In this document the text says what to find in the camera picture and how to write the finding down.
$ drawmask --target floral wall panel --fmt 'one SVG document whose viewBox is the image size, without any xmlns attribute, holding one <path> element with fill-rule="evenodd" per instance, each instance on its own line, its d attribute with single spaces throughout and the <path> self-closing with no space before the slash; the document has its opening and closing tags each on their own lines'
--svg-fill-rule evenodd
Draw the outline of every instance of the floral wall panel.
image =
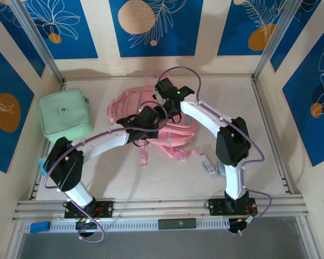
<svg viewBox="0 0 324 259">
<path fill-rule="evenodd" d="M 308 20 L 311 18 L 315 9 L 319 5 L 321 0 L 303 0 L 298 11 L 296 12 L 294 19 L 290 23 L 288 30 L 283 36 L 280 44 L 271 57 L 271 64 L 275 71 L 280 67 L 284 58 L 287 56 L 291 47 L 295 43 L 296 39 L 306 26 Z"/>
<path fill-rule="evenodd" d="M 23 3 L 54 59 L 98 58 L 80 0 Z"/>
<path fill-rule="evenodd" d="M 25 34 L 21 24 L 8 6 L 6 0 L 0 0 L 0 21 L 35 69 L 36 73 L 41 76 L 45 64 L 33 44 L 30 42 L 30 39 Z"/>
<path fill-rule="evenodd" d="M 7 173 L 33 92 L 0 53 L 0 171 Z"/>
<path fill-rule="evenodd" d="M 203 0 L 110 0 L 121 57 L 194 56 Z"/>
<path fill-rule="evenodd" d="M 262 54 L 288 1 L 232 0 L 218 55 Z M 291 48 L 319 2 L 320 0 L 304 0 L 302 7 L 295 15 L 295 22 L 287 34 L 287 37 L 292 37 L 293 40 L 288 39 L 288 44 L 282 47 L 280 52 Z"/>
<path fill-rule="evenodd" d="M 324 161 L 324 34 L 283 87 L 313 166 Z"/>
</svg>

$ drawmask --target white robotic arm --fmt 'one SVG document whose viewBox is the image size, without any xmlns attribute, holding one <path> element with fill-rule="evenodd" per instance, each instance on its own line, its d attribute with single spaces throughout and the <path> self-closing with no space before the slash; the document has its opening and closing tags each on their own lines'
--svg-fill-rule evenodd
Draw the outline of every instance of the white robotic arm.
<svg viewBox="0 0 324 259">
<path fill-rule="evenodd" d="M 156 131 L 146 133 L 137 128 L 156 130 L 158 129 L 156 119 L 159 121 L 167 120 L 183 112 L 199 121 L 216 137 L 216 154 L 224 165 L 227 179 L 225 205 L 228 207 L 229 212 L 227 213 L 235 213 L 235 209 L 242 207 L 248 199 L 248 193 L 240 184 L 238 168 L 240 168 L 239 163 L 241 163 L 242 159 L 248 156 L 248 150 L 251 146 L 241 134 L 224 123 L 221 118 L 231 121 L 247 133 L 245 121 L 241 118 L 232 120 L 230 117 L 220 113 L 220 117 L 214 116 L 208 111 L 208 109 L 211 111 L 214 111 L 214 109 L 201 100 L 197 101 L 196 95 L 191 89 L 186 86 L 177 89 L 168 79 L 164 79 L 156 85 L 155 97 L 160 103 L 163 103 L 168 118 L 166 118 L 165 113 L 161 111 L 159 106 L 154 109 L 145 106 L 134 117 L 118 120 L 108 130 L 109 133 L 101 137 L 103 142 L 100 145 L 92 148 L 85 155 L 81 151 L 74 150 L 67 156 L 67 159 L 63 159 L 50 174 L 52 180 L 77 205 L 91 213 L 95 209 L 97 201 L 81 182 L 83 164 L 117 146 L 139 139 L 156 138 L 158 135 Z M 66 138 L 59 139 L 48 156 L 44 169 L 48 172 L 51 165 L 70 147 L 72 147 L 71 142 Z"/>
</svg>

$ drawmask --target gray floor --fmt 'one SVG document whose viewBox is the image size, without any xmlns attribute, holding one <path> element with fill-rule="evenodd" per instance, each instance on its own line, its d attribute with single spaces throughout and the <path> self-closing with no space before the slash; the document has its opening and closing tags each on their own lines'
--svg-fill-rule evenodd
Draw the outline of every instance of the gray floor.
<svg viewBox="0 0 324 259">
<path fill-rule="evenodd" d="M 21 259 L 308 258 L 294 218 L 264 218 L 243 236 L 228 230 L 109 232 L 99 244 L 75 234 L 25 234 Z"/>
</svg>

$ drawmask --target green cosmetic bag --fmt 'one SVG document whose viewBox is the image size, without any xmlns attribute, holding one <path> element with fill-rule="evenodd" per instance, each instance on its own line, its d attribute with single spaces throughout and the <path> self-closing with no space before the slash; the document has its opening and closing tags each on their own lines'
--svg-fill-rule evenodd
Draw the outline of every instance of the green cosmetic bag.
<svg viewBox="0 0 324 259">
<path fill-rule="evenodd" d="M 77 88 L 42 97 L 38 113 L 43 135 L 53 144 L 61 137 L 73 140 L 93 130 L 87 99 Z"/>
</svg>

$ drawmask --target white floor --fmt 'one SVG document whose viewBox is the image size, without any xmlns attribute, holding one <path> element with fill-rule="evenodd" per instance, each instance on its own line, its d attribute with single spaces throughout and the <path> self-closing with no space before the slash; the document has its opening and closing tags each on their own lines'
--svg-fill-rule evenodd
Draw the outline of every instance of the white floor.
<svg viewBox="0 0 324 259">
<path fill-rule="evenodd" d="M 106 131 L 111 125 L 107 118 L 107 107 L 113 98 L 123 90 L 142 86 L 143 78 L 126 77 L 92 81 L 68 81 L 66 88 L 78 87 L 89 98 L 95 121 L 94 131 L 86 137 Z M 179 85 L 187 85 L 196 90 L 198 81 L 193 76 L 173 77 Z M 156 78 L 150 78 L 151 84 Z M 255 99 L 249 77 L 203 76 L 200 97 L 221 113 L 232 118 L 244 118 L 251 138 L 265 154 L 266 160 L 257 165 L 249 165 L 245 170 L 246 186 L 269 194 L 284 194 L 285 189 L 275 163 L 264 123 Z M 86 152 L 91 148 L 85 146 Z M 215 138 L 200 126 L 195 140 L 187 148 L 197 148 L 205 152 L 215 166 Z M 223 176 L 209 177 L 197 156 L 186 162 L 169 158 L 158 147 L 147 147 L 148 166 L 140 166 L 139 149 L 133 144 L 112 149 L 92 160 L 83 167 L 82 181 L 98 199 L 181 199 L 199 196 L 223 196 L 226 180 Z M 254 148 L 250 159 L 259 155 Z M 37 200 L 64 200 L 63 193 L 47 190 L 40 186 Z"/>
</svg>

